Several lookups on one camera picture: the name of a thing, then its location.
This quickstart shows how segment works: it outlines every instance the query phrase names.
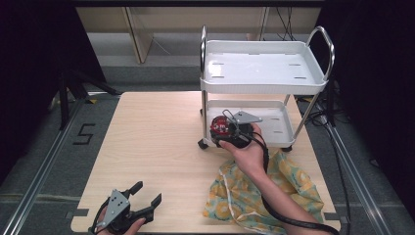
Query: white shelf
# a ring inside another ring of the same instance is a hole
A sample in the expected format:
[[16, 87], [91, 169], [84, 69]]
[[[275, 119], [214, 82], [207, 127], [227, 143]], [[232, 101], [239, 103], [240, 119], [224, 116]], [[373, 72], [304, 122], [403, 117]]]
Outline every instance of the white shelf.
[[209, 41], [201, 88], [217, 94], [315, 95], [327, 81], [303, 42]]
[[[277, 100], [253, 101], [253, 100], [210, 100], [207, 102], [207, 123], [221, 116], [223, 110], [229, 110], [232, 114], [245, 111], [251, 115], [261, 117], [262, 122], [257, 122], [262, 130], [262, 137], [269, 147], [288, 148], [295, 139], [294, 131], [284, 103]], [[211, 142], [207, 126], [207, 138], [205, 142], [209, 146], [215, 146]]]

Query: metal rail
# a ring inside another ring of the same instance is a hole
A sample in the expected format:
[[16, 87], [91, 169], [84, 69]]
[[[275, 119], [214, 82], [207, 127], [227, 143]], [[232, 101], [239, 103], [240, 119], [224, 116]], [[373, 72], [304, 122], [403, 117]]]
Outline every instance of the metal rail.
[[55, 162], [56, 157], [59, 155], [59, 153], [62, 150], [62, 147], [64, 146], [65, 140], [67, 139], [73, 120], [84, 102], [85, 101], [81, 99], [77, 100], [74, 103], [70, 112], [70, 118], [67, 125], [62, 130], [59, 130], [58, 135], [55, 138], [55, 141], [51, 149], [49, 150], [45, 160], [43, 161], [40, 168], [37, 170], [36, 175], [31, 181], [30, 186], [25, 192], [18, 207], [16, 208], [15, 212], [6, 224], [6, 228], [2, 233], [3, 235], [17, 235], [21, 231], [26, 218], [31, 208], [33, 207], [34, 201], [36, 200], [36, 197], [39, 194]]
[[[322, 110], [321, 107], [316, 104], [318, 110]], [[357, 167], [355, 166], [353, 159], [348, 154], [347, 148], [342, 141], [342, 138], [339, 135], [336, 127], [332, 126], [326, 119], [326, 117], [321, 116], [323, 123], [328, 123], [328, 131], [334, 138], [336, 147], [339, 150], [339, 157], [343, 164], [343, 167], [346, 170], [346, 173], [350, 179], [350, 182], [356, 191], [357, 197], [360, 200], [362, 207], [365, 209], [367, 216], [372, 223], [372, 226], [378, 235], [392, 235], [390, 227], [386, 222], [384, 215], [382, 214], [380, 208], [375, 202], [372, 194], [366, 186], [363, 178], [361, 177]]]

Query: fabric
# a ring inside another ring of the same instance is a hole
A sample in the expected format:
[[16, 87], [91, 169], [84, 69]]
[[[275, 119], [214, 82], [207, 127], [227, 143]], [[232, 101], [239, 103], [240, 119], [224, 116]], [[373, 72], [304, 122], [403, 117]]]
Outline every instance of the fabric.
[[[268, 176], [306, 211], [322, 222], [320, 199], [315, 184], [282, 152], [269, 159]], [[251, 180], [228, 161], [210, 186], [204, 216], [237, 223], [262, 234], [286, 234], [282, 223], [265, 209], [259, 190]]]

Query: white cart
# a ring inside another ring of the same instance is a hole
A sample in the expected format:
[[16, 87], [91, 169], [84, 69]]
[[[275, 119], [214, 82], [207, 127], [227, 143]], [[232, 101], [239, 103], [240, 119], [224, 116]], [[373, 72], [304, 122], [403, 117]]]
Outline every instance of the white cart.
[[[329, 47], [326, 73], [320, 69], [309, 43], [322, 33]], [[204, 136], [202, 149], [215, 146], [209, 129], [211, 121], [224, 110], [232, 114], [244, 111], [262, 118], [262, 136], [270, 147], [290, 151], [317, 97], [328, 82], [335, 58], [333, 43], [326, 30], [318, 26], [306, 43], [300, 41], [225, 41], [207, 42], [202, 29], [201, 90]], [[209, 100], [212, 94], [287, 94], [285, 101]], [[303, 118], [293, 130], [286, 109], [290, 95], [313, 95]]]

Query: wooden table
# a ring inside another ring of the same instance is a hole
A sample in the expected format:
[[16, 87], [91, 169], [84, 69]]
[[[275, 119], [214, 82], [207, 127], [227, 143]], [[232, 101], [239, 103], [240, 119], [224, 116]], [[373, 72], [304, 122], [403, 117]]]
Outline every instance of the wooden table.
[[[249, 97], [269, 99], [261, 95]], [[284, 97], [272, 96], [279, 100]], [[202, 216], [209, 186], [219, 167], [232, 157], [223, 149], [202, 150], [198, 146], [203, 137], [201, 106], [202, 95], [197, 91], [124, 93], [78, 205], [79, 210], [88, 210], [88, 214], [75, 216], [71, 229], [87, 231], [98, 208], [113, 189], [123, 191], [143, 181], [144, 187], [130, 197], [131, 209], [137, 211], [149, 206], [158, 193], [162, 193], [162, 202], [156, 208], [155, 220], [143, 226], [140, 232], [249, 232], [238, 225]], [[293, 126], [298, 126], [300, 112], [293, 98], [288, 109]], [[317, 185], [325, 203], [323, 212], [335, 213], [305, 128], [287, 156]], [[340, 229], [338, 220], [325, 223]]]

